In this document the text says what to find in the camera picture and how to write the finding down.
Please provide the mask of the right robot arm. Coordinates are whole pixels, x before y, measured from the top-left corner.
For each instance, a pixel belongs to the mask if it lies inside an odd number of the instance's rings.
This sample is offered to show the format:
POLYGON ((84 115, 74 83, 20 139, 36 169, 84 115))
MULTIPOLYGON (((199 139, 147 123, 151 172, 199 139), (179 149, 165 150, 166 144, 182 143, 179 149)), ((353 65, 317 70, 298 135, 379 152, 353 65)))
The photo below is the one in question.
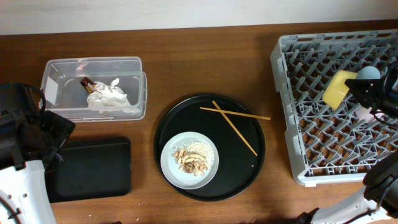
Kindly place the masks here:
MULTIPOLYGON (((391 128, 377 117, 383 113, 397 118, 397 63, 389 65, 384 78, 363 76, 344 70, 337 72, 322 99, 334 110, 351 93, 357 102, 370 110, 374 119, 391 128)), ((397 152, 393 152, 371 168, 363 179, 364 187, 340 203, 311 212, 303 212, 294 223, 371 223, 397 218, 397 152)))

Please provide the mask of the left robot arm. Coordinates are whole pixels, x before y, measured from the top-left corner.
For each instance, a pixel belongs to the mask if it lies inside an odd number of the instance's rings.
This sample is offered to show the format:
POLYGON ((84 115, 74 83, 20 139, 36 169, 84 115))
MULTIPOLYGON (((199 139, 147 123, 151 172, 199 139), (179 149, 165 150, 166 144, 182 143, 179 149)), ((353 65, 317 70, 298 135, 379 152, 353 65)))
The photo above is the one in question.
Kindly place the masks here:
POLYGON ((37 107, 24 83, 1 85, 1 223, 55 223, 45 170, 75 129, 75 123, 37 107))

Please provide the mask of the yellow bowl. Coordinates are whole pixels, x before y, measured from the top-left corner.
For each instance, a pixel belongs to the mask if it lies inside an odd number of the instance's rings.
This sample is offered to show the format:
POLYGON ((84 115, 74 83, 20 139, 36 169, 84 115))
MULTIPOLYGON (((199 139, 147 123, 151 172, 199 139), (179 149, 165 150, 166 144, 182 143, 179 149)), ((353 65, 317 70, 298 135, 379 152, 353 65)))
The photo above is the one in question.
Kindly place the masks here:
POLYGON ((331 79, 322 96, 322 100, 330 108, 336 110, 349 92, 349 87, 345 85, 345 81, 354 80, 357 75, 357 73, 345 70, 338 71, 331 79))

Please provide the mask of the wooden chopstick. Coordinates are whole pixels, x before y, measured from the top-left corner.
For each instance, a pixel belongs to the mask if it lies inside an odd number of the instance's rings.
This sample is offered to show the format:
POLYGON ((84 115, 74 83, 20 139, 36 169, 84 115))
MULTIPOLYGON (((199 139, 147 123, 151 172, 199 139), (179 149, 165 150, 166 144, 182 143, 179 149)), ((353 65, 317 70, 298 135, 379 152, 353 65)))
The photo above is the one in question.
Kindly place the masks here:
MULTIPOLYGON (((220 110, 221 108, 218 106, 216 101, 212 101, 214 104, 215 108, 220 110)), ((232 127, 232 129, 236 132, 236 134, 241 138, 241 140, 247 145, 247 147, 251 150, 251 152, 255 155, 257 155, 257 152, 252 148, 252 146, 248 143, 248 141, 245 139, 245 137, 240 133, 240 131, 236 128, 236 126, 231 122, 231 120, 226 116, 224 112, 220 112, 221 115, 224 117, 224 119, 227 121, 227 123, 232 127)))
POLYGON ((226 111, 226 110, 218 110, 218 109, 213 109, 213 108, 205 108, 205 107, 200 107, 201 110, 206 110, 206 111, 213 111, 213 112, 218 112, 218 113, 224 113, 224 114, 232 114, 236 116, 244 116, 248 118, 256 118, 256 119, 263 119, 263 120, 271 120, 270 117, 267 116, 259 116, 259 115, 253 115, 253 114, 247 114, 247 113, 239 113, 235 111, 226 111))

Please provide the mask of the light blue cup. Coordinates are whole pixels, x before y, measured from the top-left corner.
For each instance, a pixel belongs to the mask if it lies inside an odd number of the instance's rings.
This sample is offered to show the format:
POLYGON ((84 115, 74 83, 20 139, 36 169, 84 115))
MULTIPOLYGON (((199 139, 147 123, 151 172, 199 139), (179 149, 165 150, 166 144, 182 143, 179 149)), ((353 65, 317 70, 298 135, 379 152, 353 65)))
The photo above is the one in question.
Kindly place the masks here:
POLYGON ((356 76, 357 80, 380 79, 380 71, 373 66, 366 66, 362 68, 356 76))

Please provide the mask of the gold snack wrapper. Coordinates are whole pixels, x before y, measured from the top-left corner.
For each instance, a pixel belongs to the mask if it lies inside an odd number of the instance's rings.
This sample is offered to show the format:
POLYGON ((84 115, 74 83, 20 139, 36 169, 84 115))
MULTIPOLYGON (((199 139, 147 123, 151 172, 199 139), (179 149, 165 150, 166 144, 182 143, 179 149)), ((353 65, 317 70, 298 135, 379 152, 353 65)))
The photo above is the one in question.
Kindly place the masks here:
POLYGON ((96 83, 94 83, 87 77, 82 78, 82 80, 80 81, 80 84, 89 94, 92 94, 96 91, 95 90, 96 83))

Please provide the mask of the pink cup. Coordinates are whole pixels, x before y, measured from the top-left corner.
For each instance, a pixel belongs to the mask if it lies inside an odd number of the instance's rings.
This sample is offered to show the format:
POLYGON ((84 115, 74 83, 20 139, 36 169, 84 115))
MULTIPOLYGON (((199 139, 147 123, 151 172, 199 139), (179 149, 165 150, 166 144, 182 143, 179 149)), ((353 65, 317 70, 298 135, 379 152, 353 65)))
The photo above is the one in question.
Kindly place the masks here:
POLYGON ((355 112, 355 114, 359 120, 365 120, 367 123, 372 123, 376 119, 375 119, 374 115, 371 114, 371 111, 372 111, 372 107, 364 108, 364 107, 360 106, 359 109, 355 112))

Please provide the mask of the grey plate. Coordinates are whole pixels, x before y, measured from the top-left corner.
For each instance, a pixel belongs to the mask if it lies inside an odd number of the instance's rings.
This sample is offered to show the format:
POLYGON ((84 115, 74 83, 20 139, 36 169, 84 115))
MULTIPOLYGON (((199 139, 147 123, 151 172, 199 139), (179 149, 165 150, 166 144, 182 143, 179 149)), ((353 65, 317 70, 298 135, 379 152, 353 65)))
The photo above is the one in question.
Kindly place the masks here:
POLYGON ((173 186, 185 190, 199 189, 209 183, 218 170, 218 164, 219 155, 215 144, 205 135, 196 132, 184 132, 172 137, 162 148, 160 157, 160 166, 165 178, 173 186), (176 149, 191 141, 204 141, 213 148, 215 153, 214 164, 204 176, 194 176, 193 174, 187 174, 184 171, 180 171, 178 169, 179 166, 173 157, 173 153, 176 149))

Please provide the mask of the white napkin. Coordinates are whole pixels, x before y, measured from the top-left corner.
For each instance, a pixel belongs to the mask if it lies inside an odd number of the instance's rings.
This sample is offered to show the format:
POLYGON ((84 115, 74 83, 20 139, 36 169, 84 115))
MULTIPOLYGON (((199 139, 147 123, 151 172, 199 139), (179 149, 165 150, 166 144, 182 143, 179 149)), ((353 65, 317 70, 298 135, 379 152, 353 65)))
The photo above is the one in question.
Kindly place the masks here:
POLYGON ((104 111, 122 111, 125 113, 140 113, 141 110, 130 104, 120 87, 119 78, 114 79, 109 85, 102 82, 94 82, 95 92, 87 97, 88 108, 92 110, 104 111))

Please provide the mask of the food scraps and rice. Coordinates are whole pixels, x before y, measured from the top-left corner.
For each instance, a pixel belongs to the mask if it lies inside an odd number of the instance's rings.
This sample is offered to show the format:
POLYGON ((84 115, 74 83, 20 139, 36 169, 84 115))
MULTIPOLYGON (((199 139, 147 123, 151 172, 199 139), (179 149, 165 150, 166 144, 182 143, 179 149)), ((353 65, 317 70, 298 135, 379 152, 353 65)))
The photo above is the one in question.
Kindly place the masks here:
POLYGON ((204 176, 214 164, 215 153, 208 143, 191 141, 176 149, 173 157, 180 171, 204 176))

